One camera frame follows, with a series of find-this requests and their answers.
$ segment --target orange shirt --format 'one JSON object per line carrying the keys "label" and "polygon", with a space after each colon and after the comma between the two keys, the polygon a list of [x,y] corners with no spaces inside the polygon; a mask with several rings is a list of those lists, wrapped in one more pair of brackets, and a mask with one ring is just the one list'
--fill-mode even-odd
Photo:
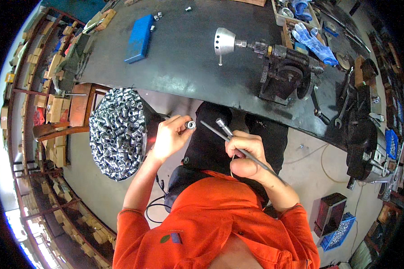
{"label": "orange shirt", "polygon": [[246,184],[209,174],[215,177],[195,182],[178,196],[159,227],[150,229],[143,212],[121,211],[113,268],[207,268],[231,234],[248,245],[263,268],[319,268],[300,204],[274,219]]}

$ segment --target blue glove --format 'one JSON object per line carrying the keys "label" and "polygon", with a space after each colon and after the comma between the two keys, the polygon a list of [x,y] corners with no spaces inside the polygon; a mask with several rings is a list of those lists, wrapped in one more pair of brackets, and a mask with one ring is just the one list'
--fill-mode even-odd
{"label": "blue glove", "polygon": [[295,9],[295,17],[302,21],[311,21],[313,17],[311,17],[310,13],[304,12],[304,9],[308,7],[308,1],[310,0],[293,0],[292,7]]}
{"label": "blue glove", "polygon": [[317,31],[317,28],[313,28],[310,36],[307,28],[305,28],[304,24],[300,22],[299,24],[295,24],[295,29],[292,31],[292,35],[299,43],[304,44],[311,49],[311,51],[314,52],[323,63],[332,66],[337,65],[338,61],[331,49],[317,40]]}

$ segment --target black cloth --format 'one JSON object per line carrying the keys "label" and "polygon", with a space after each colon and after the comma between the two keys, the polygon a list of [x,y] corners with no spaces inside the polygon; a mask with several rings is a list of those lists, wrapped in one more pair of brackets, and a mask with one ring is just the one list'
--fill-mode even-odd
{"label": "black cloth", "polygon": [[[184,165],[178,166],[172,173],[168,194],[165,196],[165,204],[172,207],[178,195],[194,182],[208,177],[201,170],[211,170],[225,175],[230,175],[231,158],[224,148],[224,140],[203,126],[200,121],[205,121],[219,132],[223,130],[216,124],[217,118],[222,118],[226,125],[232,121],[232,112],[228,107],[203,102],[196,111],[197,129],[193,133],[184,156]],[[266,161],[278,174],[283,164],[283,154],[287,146],[288,127],[276,123],[264,117],[247,114],[246,125],[250,134],[262,137]],[[249,185],[255,193],[263,198],[262,206],[269,201],[263,186],[251,179],[240,178],[234,175],[241,182]]]}

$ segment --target metal workbench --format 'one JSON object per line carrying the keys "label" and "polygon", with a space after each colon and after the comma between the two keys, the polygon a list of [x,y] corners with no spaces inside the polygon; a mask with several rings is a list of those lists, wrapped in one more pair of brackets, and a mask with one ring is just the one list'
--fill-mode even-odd
{"label": "metal workbench", "polygon": [[[258,98],[262,59],[253,52],[236,50],[223,57],[218,66],[214,53],[214,34],[225,27],[248,41],[264,39],[269,44],[281,44],[281,28],[275,24],[270,0],[264,7],[236,1],[157,1],[143,0],[125,7],[122,1],[108,27],[93,35],[91,54],[80,82],[105,84],[110,87],[131,87],[182,95],[237,108],[262,115],[320,138],[347,150],[347,126],[334,127],[341,109],[341,94],[345,72],[328,66],[320,76],[318,100],[323,113],[331,119],[326,126],[313,114],[311,99],[300,101],[296,93],[287,106]],[[163,18],[154,22],[147,58],[124,62],[127,42],[136,19],[162,11]],[[351,22],[338,7],[332,14],[344,23]],[[355,58],[368,53],[343,35],[332,39],[334,51]]]}

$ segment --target shirt logo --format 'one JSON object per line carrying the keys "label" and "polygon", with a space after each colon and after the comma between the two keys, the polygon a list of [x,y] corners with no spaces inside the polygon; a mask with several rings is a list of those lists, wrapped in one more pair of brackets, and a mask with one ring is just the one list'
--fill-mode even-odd
{"label": "shirt logo", "polygon": [[175,244],[183,244],[183,240],[181,239],[181,235],[178,232],[173,232],[171,234],[167,234],[160,239],[160,243],[166,243],[170,238],[172,238],[172,242]]}

